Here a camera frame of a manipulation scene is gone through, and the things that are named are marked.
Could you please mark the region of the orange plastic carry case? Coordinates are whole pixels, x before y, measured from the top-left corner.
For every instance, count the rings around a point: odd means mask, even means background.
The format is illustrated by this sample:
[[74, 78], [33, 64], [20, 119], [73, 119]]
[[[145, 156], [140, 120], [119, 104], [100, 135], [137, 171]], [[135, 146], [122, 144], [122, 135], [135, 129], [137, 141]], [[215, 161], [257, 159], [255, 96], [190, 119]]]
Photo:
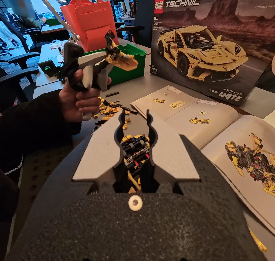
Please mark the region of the orange plastic carry case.
[[67, 24], [80, 36], [79, 45], [85, 52], [106, 47], [105, 34], [111, 30], [116, 45], [118, 36], [111, 4], [103, 0], [71, 0], [70, 4], [60, 7]]

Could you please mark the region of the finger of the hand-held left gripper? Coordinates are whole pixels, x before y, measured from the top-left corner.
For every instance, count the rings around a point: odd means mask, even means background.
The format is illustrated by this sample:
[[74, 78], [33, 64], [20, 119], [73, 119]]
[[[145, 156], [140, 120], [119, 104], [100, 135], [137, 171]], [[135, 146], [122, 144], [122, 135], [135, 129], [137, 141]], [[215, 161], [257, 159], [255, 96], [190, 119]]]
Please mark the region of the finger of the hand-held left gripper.
[[92, 87], [102, 92], [108, 89], [109, 63], [100, 63], [93, 67]]
[[100, 63], [101, 61], [105, 61], [105, 58], [108, 54], [105, 51], [91, 53], [88, 55], [81, 56], [77, 59], [78, 67], [84, 68], [86, 66], [94, 66], [96, 63]]

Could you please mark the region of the pile of yellow brick pieces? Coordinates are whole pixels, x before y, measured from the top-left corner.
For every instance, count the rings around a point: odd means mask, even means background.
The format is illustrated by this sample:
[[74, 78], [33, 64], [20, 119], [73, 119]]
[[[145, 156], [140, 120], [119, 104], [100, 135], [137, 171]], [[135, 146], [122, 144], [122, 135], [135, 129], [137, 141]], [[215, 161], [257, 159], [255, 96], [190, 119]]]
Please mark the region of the pile of yellow brick pieces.
[[95, 127], [92, 132], [95, 132], [100, 126], [102, 126], [104, 123], [106, 123], [109, 119], [111, 119], [113, 116], [115, 116], [119, 111], [122, 111], [123, 109], [120, 108], [123, 106], [122, 104], [116, 104], [114, 102], [108, 102], [107, 100], [98, 97], [101, 101], [101, 104], [99, 106], [99, 112], [102, 115], [101, 120], [98, 120], [95, 122]]

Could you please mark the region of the green plastic bin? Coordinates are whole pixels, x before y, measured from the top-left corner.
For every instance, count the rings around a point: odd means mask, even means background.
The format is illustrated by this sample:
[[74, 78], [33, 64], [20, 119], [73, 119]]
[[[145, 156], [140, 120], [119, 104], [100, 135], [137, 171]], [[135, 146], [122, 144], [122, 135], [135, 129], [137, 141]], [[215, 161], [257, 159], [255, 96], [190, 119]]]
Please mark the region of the green plastic bin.
[[108, 75], [114, 66], [125, 71], [138, 67], [138, 61], [134, 55], [121, 52], [112, 40], [107, 42], [105, 51], [79, 57], [77, 61], [80, 69], [83, 70], [84, 87], [97, 88], [102, 92], [108, 90]]

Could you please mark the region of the open instruction booklet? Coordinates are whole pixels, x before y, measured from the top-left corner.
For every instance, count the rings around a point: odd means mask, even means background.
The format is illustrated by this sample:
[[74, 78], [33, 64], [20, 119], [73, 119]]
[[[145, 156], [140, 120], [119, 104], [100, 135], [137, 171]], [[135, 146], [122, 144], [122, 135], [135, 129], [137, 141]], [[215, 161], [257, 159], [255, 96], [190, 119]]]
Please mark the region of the open instruction booklet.
[[275, 129], [225, 104], [166, 86], [130, 103], [185, 135], [214, 163], [254, 215], [275, 232]]

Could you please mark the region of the yellow brick wing piece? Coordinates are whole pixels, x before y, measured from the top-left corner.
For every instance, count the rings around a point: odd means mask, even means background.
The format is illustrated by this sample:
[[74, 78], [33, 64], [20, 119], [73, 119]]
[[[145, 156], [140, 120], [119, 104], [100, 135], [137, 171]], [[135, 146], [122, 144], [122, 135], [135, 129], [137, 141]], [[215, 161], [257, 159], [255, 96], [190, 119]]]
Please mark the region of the yellow brick wing piece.
[[138, 67], [138, 61], [135, 60], [134, 55], [127, 55], [121, 52], [118, 46], [114, 43], [115, 34], [112, 30], [108, 30], [105, 34], [106, 48], [105, 51], [108, 56], [105, 61], [113, 66], [116, 66], [125, 71], [131, 71]]

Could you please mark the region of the toy car set box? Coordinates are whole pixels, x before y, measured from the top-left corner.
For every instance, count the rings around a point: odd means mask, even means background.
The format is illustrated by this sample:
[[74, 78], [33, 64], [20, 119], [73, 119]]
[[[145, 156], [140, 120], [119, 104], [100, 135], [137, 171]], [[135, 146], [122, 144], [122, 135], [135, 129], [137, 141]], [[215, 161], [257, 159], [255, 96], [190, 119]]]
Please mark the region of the toy car set box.
[[274, 0], [153, 0], [151, 74], [242, 105], [274, 56]]

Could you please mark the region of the small black device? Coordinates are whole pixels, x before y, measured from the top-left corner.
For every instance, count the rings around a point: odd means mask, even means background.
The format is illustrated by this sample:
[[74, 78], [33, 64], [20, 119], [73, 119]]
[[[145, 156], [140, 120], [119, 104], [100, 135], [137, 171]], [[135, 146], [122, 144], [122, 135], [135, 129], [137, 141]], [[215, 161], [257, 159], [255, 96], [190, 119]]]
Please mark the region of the small black device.
[[59, 72], [59, 68], [52, 60], [40, 62], [38, 63], [38, 66], [40, 67], [42, 72], [49, 78], [55, 76]]

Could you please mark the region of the person's left hand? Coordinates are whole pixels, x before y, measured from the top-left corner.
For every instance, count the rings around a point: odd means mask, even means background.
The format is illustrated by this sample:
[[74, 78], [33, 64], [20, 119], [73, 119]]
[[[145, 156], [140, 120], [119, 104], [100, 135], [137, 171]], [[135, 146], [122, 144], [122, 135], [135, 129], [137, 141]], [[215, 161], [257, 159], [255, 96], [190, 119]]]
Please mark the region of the person's left hand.
[[65, 120], [68, 123], [83, 122], [82, 114], [96, 115], [99, 112], [101, 104], [101, 91], [96, 88], [91, 88], [85, 92], [78, 92], [71, 88], [67, 81], [59, 92], [59, 100], [61, 110]]

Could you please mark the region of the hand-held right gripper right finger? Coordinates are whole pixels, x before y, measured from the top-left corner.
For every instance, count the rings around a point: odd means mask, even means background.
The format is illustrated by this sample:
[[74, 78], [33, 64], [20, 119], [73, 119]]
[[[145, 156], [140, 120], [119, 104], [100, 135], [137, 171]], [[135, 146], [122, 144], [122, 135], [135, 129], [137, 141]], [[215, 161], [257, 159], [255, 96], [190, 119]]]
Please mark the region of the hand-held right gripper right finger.
[[179, 133], [150, 110], [149, 159], [146, 162], [146, 193], [154, 193], [162, 183], [200, 181], [200, 176]]

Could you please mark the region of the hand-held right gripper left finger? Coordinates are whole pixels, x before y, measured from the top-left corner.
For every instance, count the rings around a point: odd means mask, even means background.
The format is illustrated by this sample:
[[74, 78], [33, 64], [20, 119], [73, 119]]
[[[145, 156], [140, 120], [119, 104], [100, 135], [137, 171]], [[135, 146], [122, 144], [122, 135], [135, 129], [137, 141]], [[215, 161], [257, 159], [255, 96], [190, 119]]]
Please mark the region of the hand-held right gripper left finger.
[[87, 148], [73, 176], [73, 181], [87, 182], [99, 189], [104, 182], [114, 185], [118, 193], [126, 193], [126, 165], [121, 146], [125, 111], [119, 111], [93, 132]]

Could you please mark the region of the yellow toy brick car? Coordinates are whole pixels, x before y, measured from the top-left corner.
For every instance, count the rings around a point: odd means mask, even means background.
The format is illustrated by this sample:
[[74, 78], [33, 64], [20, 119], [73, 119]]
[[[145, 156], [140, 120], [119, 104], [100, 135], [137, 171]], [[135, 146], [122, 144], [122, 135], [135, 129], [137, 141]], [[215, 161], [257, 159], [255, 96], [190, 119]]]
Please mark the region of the yellow toy brick car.
[[149, 159], [149, 137], [143, 135], [123, 137], [124, 163], [128, 172], [129, 194], [141, 191], [140, 170]]

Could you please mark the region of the grey desk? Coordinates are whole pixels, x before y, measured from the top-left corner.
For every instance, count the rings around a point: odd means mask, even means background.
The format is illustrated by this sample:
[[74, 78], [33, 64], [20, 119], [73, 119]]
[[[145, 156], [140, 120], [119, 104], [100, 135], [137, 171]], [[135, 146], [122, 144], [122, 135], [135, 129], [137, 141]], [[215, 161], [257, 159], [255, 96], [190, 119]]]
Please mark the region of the grey desk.
[[[121, 104], [123, 104], [126, 107], [130, 107], [131, 102], [133, 102], [137, 99], [140, 99], [150, 93], [153, 93], [154, 91], [157, 91], [165, 86], [171, 85], [171, 86], [175, 87], [176, 89], [178, 89], [192, 97], [199, 98], [202, 100], [221, 102], [223, 104], [230, 105], [224, 101], [203, 95], [202, 93], [199, 93], [199, 92], [189, 89], [187, 87], [175, 84], [173, 82], [170, 82], [168, 80], [165, 80], [165, 79], [162, 79], [160, 77], [150, 74], [151, 49], [146, 48], [141, 45], [138, 45], [138, 44], [134, 44], [134, 45], [137, 46], [138, 48], [146, 51], [144, 76], [114, 85], [111, 87], [111, 89], [108, 92], [101, 94], [100, 97], [105, 98], [106, 94], [113, 93], [115, 91], [119, 91], [118, 95], [109, 97], [109, 98], [107, 98], [107, 100], [108, 101], [120, 100]], [[60, 88], [62, 88], [62, 86], [63, 86], [63, 84], [61, 84], [60, 81], [58, 81], [58, 82], [49, 83], [49, 84], [41, 86], [41, 87], [37, 87], [34, 90], [34, 93], [29, 93], [30, 86], [28, 86], [26, 90], [24, 89], [24, 91], [27, 92], [28, 97], [32, 96], [34, 98], [34, 97], [40, 96], [42, 93], [47, 93], [50, 91], [60, 89]], [[260, 108], [256, 108], [256, 105], [258, 104], [254, 101], [256, 99], [256, 96], [266, 97], [267, 99], [262, 103], [264, 103], [266, 105], [272, 104], [274, 106], [274, 94], [271, 92], [264, 91], [257, 87], [253, 90], [252, 94], [250, 95], [250, 97], [247, 100], [247, 103], [243, 104], [241, 108], [234, 106], [234, 105], [233, 106], [231, 105], [231, 106], [235, 110], [238, 111], [239, 116], [245, 115], [248, 112], [253, 113], [252, 110], [255, 108], [256, 109], [255, 111], [259, 112], [257, 115], [259, 115], [261, 118], [265, 117], [266, 115], [270, 114], [274, 110], [274, 108], [272, 108], [270, 106], [269, 108], [266, 108], [266, 111], [264, 111], [264, 107], [261, 108], [262, 104], [260, 105]], [[145, 119], [140, 114], [134, 115], [133, 113], [131, 113], [130, 116], [132, 119], [132, 123], [130, 124], [130, 127], [128, 127], [128, 131], [127, 130], [125, 131], [126, 134], [130, 134], [131, 132], [132, 132], [132, 134], [138, 134], [139, 132], [141, 132], [142, 134], [145, 134], [145, 132], [148, 131], [148, 127], [146, 127]], [[82, 124], [81, 132], [78, 135], [74, 135], [74, 136], [72, 136], [71, 139], [68, 139], [67, 141], [64, 141], [64, 142], [60, 142], [59, 144], [57, 144], [56, 146], [53, 146], [53, 147], [57, 147], [58, 145], [60, 145], [62, 143], [70, 141], [73, 143], [73, 148], [75, 148], [83, 139], [85, 139], [85, 137], [87, 137], [88, 135], [91, 134], [94, 127], [95, 127], [94, 119], [92, 119], [91, 121], [85, 121]], [[20, 169], [19, 188], [20, 188], [20, 183], [21, 183], [21, 178], [22, 178], [22, 169], [23, 169], [23, 166]], [[248, 219], [248, 222], [251, 224], [252, 229], [255, 231], [255, 234], [259, 235], [259, 238], [263, 239], [262, 242], [264, 243], [264, 245], [266, 245], [266, 247], [268, 247], [268, 252], [265, 252], [266, 258], [268, 260], [274, 260], [275, 256], [274, 256], [274, 248], [273, 248], [273, 246], [274, 246], [273, 234], [270, 233], [266, 229], [266, 227], [258, 219], [256, 219], [256, 217], [249, 210], [246, 209], [245, 206], [243, 206], [243, 208], [245, 209], [245, 212], [246, 212], [245, 215]], [[10, 233], [8, 236], [8, 244], [7, 244], [6, 254], [10, 251], [12, 245], [15, 243], [19, 233], [22, 230], [22, 229], [20, 229], [19, 232], [17, 231], [17, 229], [15, 227], [15, 219], [16, 219], [16, 213], [15, 213], [14, 217], [12, 218], [11, 229], [10, 229]]]

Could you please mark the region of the black office chair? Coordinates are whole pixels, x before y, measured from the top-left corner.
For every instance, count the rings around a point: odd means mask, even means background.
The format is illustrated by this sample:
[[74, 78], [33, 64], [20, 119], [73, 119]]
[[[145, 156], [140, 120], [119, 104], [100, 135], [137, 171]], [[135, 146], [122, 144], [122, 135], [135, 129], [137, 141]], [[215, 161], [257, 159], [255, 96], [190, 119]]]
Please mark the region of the black office chair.
[[15, 71], [9, 75], [1, 76], [0, 78], [0, 85], [11, 88], [16, 98], [18, 98], [20, 102], [28, 101], [25, 93], [23, 92], [23, 89], [19, 85], [20, 80], [26, 77], [29, 80], [29, 82], [32, 84], [34, 83], [34, 81], [31, 75], [39, 73], [38, 67], [28, 68], [26, 62], [28, 59], [37, 57], [37, 56], [40, 56], [40, 53], [31, 52], [31, 53], [25, 53], [19, 56], [11, 57], [9, 60], [0, 59], [0, 62], [9, 63], [9, 64], [18, 64], [21, 68], [21, 70]]

